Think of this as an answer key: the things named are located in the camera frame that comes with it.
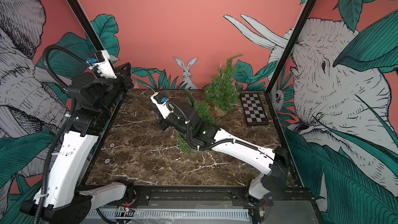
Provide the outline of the large green christmas tree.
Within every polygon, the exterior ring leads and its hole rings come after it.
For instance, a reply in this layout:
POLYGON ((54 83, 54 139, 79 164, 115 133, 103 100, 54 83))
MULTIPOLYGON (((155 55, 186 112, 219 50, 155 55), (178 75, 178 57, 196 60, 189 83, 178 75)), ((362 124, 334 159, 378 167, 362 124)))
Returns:
POLYGON ((185 90, 186 101, 179 105, 184 114, 189 117, 189 131, 185 119, 178 120, 178 131, 189 148, 205 151, 215 146, 215 135, 220 127, 210 114, 210 105, 204 101, 196 100, 190 90, 185 90))

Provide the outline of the small tree wooden base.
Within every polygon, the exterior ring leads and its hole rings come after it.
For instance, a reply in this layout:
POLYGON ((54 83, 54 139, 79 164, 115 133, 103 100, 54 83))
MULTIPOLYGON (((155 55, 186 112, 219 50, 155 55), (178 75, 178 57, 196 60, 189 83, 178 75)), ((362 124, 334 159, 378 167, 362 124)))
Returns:
POLYGON ((218 117, 223 117, 227 114, 225 111, 223 111, 222 109, 220 109, 217 106, 214 106, 214 112, 215 112, 215 115, 218 117))

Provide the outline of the small green christmas tree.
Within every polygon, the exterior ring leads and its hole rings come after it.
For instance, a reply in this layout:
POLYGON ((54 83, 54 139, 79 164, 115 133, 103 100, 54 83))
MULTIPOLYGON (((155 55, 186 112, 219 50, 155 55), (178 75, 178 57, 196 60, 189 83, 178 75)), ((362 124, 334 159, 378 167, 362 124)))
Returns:
POLYGON ((205 99, 226 113, 236 106, 239 94, 243 89, 235 80, 235 72, 239 71, 239 68, 233 65, 233 60, 241 56, 228 58, 225 68, 220 66, 217 69, 217 76, 212 76, 210 84, 204 87, 205 99))

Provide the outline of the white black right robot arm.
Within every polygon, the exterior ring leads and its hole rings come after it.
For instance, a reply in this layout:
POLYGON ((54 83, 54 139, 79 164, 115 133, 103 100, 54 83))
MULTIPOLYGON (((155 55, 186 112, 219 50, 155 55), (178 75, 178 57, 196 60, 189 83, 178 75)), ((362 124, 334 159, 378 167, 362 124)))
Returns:
POLYGON ((178 131, 191 149, 225 153, 257 169, 260 174, 248 189, 251 198, 262 200, 272 193, 284 192, 289 163, 284 148, 265 148, 235 137, 218 125, 200 119, 197 110, 187 102, 174 103, 162 94, 154 94, 151 101, 157 108, 160 128, 178 131))

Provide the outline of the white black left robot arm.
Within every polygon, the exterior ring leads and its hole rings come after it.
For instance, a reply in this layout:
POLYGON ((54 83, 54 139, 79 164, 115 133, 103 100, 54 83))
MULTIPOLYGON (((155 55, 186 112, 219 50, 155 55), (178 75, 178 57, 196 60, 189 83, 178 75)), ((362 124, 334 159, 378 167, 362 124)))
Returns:
POLYGON ((50 53, 58 49, 58 45, 46 47, 42 60, 72 105, 47 153, 39 192, 20 207, 22 213, 33 217, 35 224, 79 224, 91 211, 122 200, 127 189, 119 182, 82 191, 77 186, 89 153, 107 135, 126 92, 133 87, 131 65, 115 67, 108 51, 95 51, 83 60, 89 71, 66 84, 49 63, 50 53))

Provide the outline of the black white chessboard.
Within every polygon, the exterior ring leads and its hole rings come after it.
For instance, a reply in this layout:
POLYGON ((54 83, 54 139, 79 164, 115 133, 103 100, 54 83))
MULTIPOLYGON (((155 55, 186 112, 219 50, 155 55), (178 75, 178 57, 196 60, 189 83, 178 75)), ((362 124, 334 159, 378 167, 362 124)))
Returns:
POLYGON ((243 108, 244 120, 248 126, 268 125, 267 114, 258 93, 241 93, 239 99, 243 108))

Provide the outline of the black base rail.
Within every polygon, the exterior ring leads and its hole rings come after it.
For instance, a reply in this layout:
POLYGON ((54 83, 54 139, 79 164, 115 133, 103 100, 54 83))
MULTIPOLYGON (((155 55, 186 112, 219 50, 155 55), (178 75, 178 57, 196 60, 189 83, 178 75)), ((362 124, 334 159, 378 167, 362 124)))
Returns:
POLYGON ((134 186, 136 200, 132 207, 148 206, 155 201, 227 201, 233 206, 254 208, 276 201, 313 201, 307 188, 285 189, 283 192, 267 194, 261 200, 250 197, 246 186, 134 186))

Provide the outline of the black frame post left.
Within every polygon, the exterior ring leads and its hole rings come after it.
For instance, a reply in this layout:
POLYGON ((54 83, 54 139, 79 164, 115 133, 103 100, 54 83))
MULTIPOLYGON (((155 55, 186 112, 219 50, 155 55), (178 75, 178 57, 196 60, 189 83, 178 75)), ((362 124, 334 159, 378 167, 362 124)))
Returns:
POLYGON ((94 46, 95 50, 105 50, 99 36, 95 32, 93 25, 91 24, 90 20, 88 19, 87 14, 85 13, 84 9, 82 8, 79 0, 66 0, 72 9, 74 15, 78 19, 80 25, 84 29, 86 35, 90 39, 92 45, 94 46))

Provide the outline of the black frame post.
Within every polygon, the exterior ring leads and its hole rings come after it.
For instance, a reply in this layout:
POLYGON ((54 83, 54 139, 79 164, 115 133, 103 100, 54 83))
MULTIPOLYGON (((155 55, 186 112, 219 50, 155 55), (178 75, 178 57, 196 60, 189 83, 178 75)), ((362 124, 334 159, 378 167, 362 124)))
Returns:
POLYGON ((274 74, 268 84, 268 87, 265 90, 265 95, 268 96, 271 93, 273 86, 276 84, 277 78, 281 73, 287 59, 290 57, 290 54, 293 50, 293 47, 300 36, 301 31, 303 30, 307 19, 309 18, 310 13, 312 12, 314 5, 317 0, 306 0, 304 8, 300 14, 300 17, 297 20, 297 23, 292 31, 291 37, 288 40, 287 46, 283 51, 282 57, 280 58, 277 67, 274 71, 274 74))
POLYGON ((93 25, 91 24, 90 20, 88 19, 87 14, 85 13, 84 9, 82 8, 79 0, 66 0, 72 9, 74 15, 78 19, 80 25, 84 29, 86 35, 90 39, 92 45, 94 46, 95 50, 105 50, 99 36, 95 32, 93 25))

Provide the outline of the black frame post right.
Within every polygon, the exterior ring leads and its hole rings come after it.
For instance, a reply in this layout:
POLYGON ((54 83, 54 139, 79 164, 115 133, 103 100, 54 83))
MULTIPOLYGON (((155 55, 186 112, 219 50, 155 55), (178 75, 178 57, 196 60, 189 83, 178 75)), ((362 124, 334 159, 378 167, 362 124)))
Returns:
POLYGON ((293 50, 293 47, 300 36, 301 31, 303 30, 307 19, 309 18, 310 13, 312 12, 314 5, 317 0, 306 0, 304 8, 300 14, 300 17, 297 20, 297 23, 292 31, 291 37, 288 40, 287 46, 283 51, 282 57, 280 58, 277 67, 274 71, 274 74, 268 84, 268 87, 265 90, 265 95, 268 96, 271 93, 273 86, 276 84, 277 78, 281 73, 287 59, 290 57, 290 54, 293 50))

